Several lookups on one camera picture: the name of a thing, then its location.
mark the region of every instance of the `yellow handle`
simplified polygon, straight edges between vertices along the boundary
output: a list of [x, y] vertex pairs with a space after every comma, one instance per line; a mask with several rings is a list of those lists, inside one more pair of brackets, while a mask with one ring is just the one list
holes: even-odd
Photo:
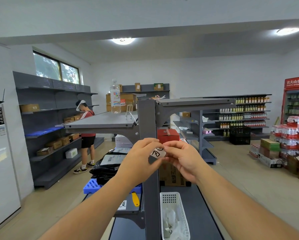
[[140, 199], [138, 198], [138, 196], [135, 192], [132, 192], [131, 198], [132, 198], [135, 206], [140, 206]]

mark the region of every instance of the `bottle label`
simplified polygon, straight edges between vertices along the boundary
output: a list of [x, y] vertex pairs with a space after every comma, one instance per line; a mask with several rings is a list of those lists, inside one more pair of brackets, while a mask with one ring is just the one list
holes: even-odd
[[111, 106], [121, 106], [121, 95], [118, 89], [110, 91]]

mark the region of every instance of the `white plastic basket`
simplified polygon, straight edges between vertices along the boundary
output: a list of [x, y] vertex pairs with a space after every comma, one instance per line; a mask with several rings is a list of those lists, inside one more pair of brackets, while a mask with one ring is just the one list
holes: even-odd
[[169, 238], [164, 238], [164, 228], [163, 228], [163, 209], [177, 209], [176, 217], [179, 221], [183, 221], [186, 240], [190, 240], [190, 230], [185, 216], [181, 196], [178, 192], [162, 192], [160, 193], [160, 205], [161, 205], [161, 233], [163, 240], [169, 240]]

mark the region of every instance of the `red shirt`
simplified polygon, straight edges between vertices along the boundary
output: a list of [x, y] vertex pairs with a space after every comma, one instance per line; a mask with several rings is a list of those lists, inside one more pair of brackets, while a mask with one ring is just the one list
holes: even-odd
[[[95, 115], [95, 113], [92, 110], [88, 110], [88, 111], [84, 112], [84, 114], [82, 115], [81, 119], [84, 119], [84, 118], [87, 118], [87, 117], [91, 117], [93, 115]], [[83, 134], [82, 133], [82, 137], [90, 137], [90, 136], [96, 136], [96, 134], [92, 134], [92, 133]]]

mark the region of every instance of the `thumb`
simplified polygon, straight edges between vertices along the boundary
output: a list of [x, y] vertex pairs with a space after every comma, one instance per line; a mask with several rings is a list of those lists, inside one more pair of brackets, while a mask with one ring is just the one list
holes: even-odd
[[178, 149], [172, 146], [164, 146], [164, 151], [167, 153], [172, 154], [173, 156], [175, 156], [176, 158], [180, 158], [183, 156], [183, 150], [182, 149]]
[[163, 159], [157, 159], [155, 162], [153, 162], [149, 167], [151, 169], [152, 172], [155, 172], [157, 169], [159, 169], [159, 167], [161, 166], [163, 162]]

